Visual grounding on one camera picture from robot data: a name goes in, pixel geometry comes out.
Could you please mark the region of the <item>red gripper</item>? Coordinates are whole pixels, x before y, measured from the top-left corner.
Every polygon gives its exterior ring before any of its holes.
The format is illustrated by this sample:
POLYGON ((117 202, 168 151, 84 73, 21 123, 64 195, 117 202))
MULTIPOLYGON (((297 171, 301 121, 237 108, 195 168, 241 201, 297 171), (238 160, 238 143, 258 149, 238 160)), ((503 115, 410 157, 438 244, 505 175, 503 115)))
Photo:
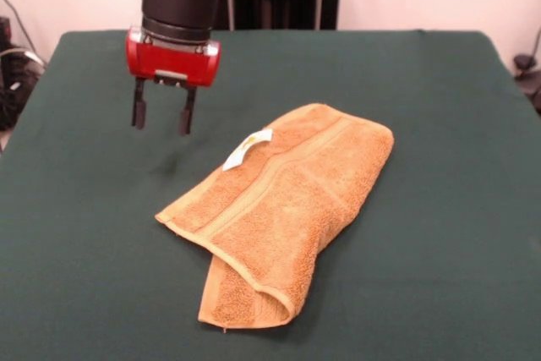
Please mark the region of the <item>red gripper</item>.
POLYGON ((196 98, 195 86, 211 86, 221 59, 221 44, 209 40, 203 45, 186 46, 157 40, 142 28, 132 26, 126 36, 128 71, 136 77, 131 125, 136 129, 145 126, 145 79, 172 81, 191 85, 181 112, 178 131, 182 136, 191 132, 196 98))

